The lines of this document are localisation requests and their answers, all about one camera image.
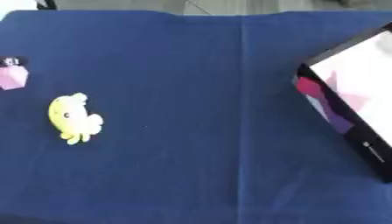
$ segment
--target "plush toy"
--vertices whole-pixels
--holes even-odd
[[[87,99],[82,93],[64,95],[49,106],[49,119],[68,144],[77,144],[80,140],[87,142],[91,135],[98,134],[102,129],[102,117],[88,115],[85,108]]]

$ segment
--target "blue tablecloth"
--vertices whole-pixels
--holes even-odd
[[[0,92],[0,221],[390,223],[392,186],[291,78],[305,59],[391,19],[11,13],[0,54],[29,57],[31,77]],[[76,92],[105,124],[70,147],[46,111]]]

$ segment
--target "pink block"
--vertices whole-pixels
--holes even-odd
[[[23,88],[29,72],[23,66],[0,67],[0,87],[4,90]]]

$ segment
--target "black case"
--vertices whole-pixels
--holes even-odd
[[[382,32],[392,32],[392,23],[387,24],[379,30],[371,31],[353,38],[342,45],[338,45],[337,47],[327,50],[319,56],[310,59],[300,66],[297,71],[297,77],[294,81],[295,84],[298,84],[298,81],[301,81],[301,78],[306,78],[308,81],[313,81],[319,85],[332,111],[353,125],[348,131],[345,131],[345,133],[340,132],[340,134],[342,134],[342,136],[353,146],[361,157],[371,165],[371,167],[381,176],[384,182],[392,182],[392,147],[387,144],[387,142],[384,141],[376,131],[374,131],[311,69],[312,65],[328,59],[337,53],[341,53],[347,48],[356,46],[362,41],[370,39]]]

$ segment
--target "yellow plush toy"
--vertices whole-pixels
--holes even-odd
[[[85,108],[87,99],[82,93],[64,95],[49,106],[49,119],[68,144],[77,144],[80,140],[87,142],[91,135],[98,134],[102,129],[102,117],[88,115]]]

